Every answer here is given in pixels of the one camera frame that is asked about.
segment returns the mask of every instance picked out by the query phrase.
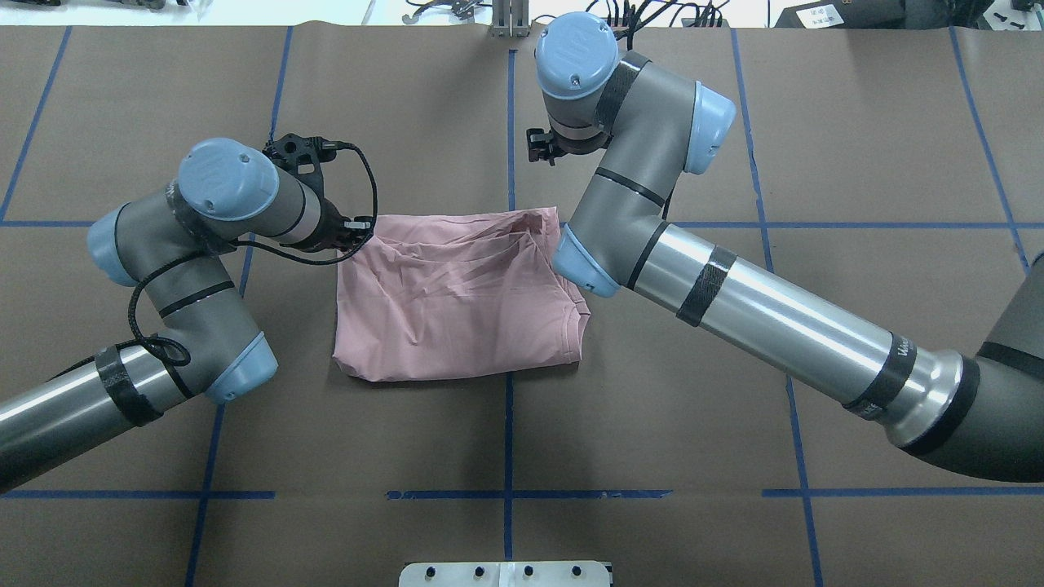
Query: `cloth fold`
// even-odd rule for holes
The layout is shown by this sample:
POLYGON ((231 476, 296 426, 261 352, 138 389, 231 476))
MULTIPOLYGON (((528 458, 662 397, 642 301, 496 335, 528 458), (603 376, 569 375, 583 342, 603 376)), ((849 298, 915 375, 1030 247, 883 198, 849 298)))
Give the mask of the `cloth fold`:
POLYGON ((333 357, 369 381, 460 379, 575 362, 591 315, 551 269, 554 208, 386 214, 337 265, 333 357))

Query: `light blue cap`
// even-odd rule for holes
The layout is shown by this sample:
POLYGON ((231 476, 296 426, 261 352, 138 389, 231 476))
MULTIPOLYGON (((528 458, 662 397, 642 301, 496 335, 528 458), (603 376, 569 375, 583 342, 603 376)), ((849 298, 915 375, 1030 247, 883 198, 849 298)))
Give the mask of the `light blue cap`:
POLYGON ((703 173, 710 166, 725 136, 736 118, 736 104, 696 81, 696 101, 692 105, 692 134, 689 135, 689 154, 685 170, 703 173))
POLYGON ((116 219, 126 204, 91 225, 90 230, 87 231, 87 250, 91 252, 94 264, 105 272, 109 279, 119 285, 134 287, 138 285, 138 282, 123 267, 119 251, 116 250, 116 219))
POLYGON ((264 332, 261 332, 214 380, 205 395, 214 403, 228 403, 271 379, 277 369, 279 362, 264 338, 264 332))
POLYGON ((537 42, 537 81, 553 98, 576 100, 604 86, 619 61, 604 20, 569 13, 551 21, 537 42))
POLYGON ((185 202, 215 220, 243 220, 264 212, 279 191, 279 171, 261 151, 216 138, 192 147, 177 169, 185 202))
POLYGON ((620 289, 620 284, 613 281, 598 261, 584 249, 568 224, 562 231, 551 265, 559 275, 595 296, 612 298, 620 289))

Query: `pink cloth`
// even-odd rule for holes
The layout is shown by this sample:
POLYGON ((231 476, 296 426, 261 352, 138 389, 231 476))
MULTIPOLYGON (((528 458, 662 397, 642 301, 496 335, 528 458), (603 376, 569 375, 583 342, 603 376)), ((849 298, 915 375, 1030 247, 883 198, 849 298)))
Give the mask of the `pink cloth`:
POLYGON ((551 269, 554 208, 383 215, 337 265, 340 369, 369 381, 459 379, 580 359, 591 312, 551 269))

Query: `gray robot arm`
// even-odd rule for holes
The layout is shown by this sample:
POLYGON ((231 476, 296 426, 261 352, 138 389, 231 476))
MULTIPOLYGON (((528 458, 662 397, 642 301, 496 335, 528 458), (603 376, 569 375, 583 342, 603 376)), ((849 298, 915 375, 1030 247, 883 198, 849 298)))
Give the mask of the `gray robot arm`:
POLYGON ((537 48, 551 131, 530 160, 607 149, 554 264, 609 297, 626 286, 881 424, 927 463, 1044 480, 1044 263, 1034 264, 974 358, 930 352, 661 219, 682 171, 710 164, 735 117, 728 99, 640 54, 606 23, 555 19, 537 48))
POLYGON ((182 161, 177 181, 92 226, 95 262, 116 283, 143 284, 136 292, 143 288, 165 328, 0 405, 0 493, 198 394, 226 403, 275 375, 264 333, 218 255, 247 232, 308 252, 361 246, 373 233, 376 184, 375 216, 342 217, 319 174, 338 148, 355 147, 295 135, 270 144, 266 154, 285 169, 315 166, 298 175, 236 141, 210 139, 182 161))

